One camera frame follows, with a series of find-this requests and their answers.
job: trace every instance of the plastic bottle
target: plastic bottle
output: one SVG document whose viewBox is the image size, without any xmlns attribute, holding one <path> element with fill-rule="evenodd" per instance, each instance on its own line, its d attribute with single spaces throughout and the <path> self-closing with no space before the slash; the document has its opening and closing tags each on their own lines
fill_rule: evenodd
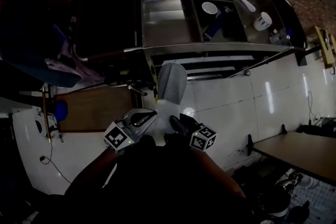
<svg viewBox="0 0 336 224">
<path fill-rule="evenodd" d="M 274 45 L 289 45 L 291 29 L 281 29 L 279 32 L 273 31 L 274 35 L 270 37 L 269 41 Z"/>
</svg>

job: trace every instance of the white stick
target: white stick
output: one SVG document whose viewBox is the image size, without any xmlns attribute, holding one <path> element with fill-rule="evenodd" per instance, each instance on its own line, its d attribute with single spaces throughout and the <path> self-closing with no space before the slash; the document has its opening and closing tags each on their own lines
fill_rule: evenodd
<svg viewBox="0 0 336 224">
<path fill-rule="evenodd" d="M 247 1 L 247 0 L 240 0 L 240 1 L 245 4 L 245 6 L 249 9 L 250 12 L 255 12 L 256 11 L 255 6 L 252 5 L 249 1 Z"/>
</svg>

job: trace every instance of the blue object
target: blue object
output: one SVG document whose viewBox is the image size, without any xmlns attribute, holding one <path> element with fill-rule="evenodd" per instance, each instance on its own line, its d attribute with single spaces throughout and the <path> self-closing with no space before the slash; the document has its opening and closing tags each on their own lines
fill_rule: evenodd
<svg viewBox="0 0 336 224">
<path fill-rule="evenodd" d="M 58 121 L 63 121 L 68 115 L 68 105 L 65 101 L 57 101 L 56 110 L 55 110 L 55 118 Z"/>
</svg>

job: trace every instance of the person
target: person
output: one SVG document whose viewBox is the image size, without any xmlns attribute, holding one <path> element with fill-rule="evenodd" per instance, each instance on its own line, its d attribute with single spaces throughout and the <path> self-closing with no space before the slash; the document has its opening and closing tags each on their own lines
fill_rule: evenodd
<svg viewBox="0 0 336 224">
<path fill-rule="evenodd" d="M 170 135 L 163 147 L 142 136 L 121 156 L 106 149 L 64 196 L 45 205 L 33 223 L 254 223 L 238 184 L 179 134 Z"/>
</svg>

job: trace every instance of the brown wooden panel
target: brown wooden panel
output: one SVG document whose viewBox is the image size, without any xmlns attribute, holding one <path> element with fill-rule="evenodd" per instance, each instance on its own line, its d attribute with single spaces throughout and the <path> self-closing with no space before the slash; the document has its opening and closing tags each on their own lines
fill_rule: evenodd
<svg viewBox="0 0 336 224">
<path fill-rule="evenodd" d="M 336 185 L 336 138 L 289 132 L 257 142 L 253 149 Z"/>
<path fill-rule="evenodd" d="M 60 94 L 56 100 L 68 104 L 68 116 L 59 122 L 61 132 L 105 131 L 112 121 L 120 118 L 132 106 L 134 94 L 127 87 L 104 87 Z"/>
</svg>

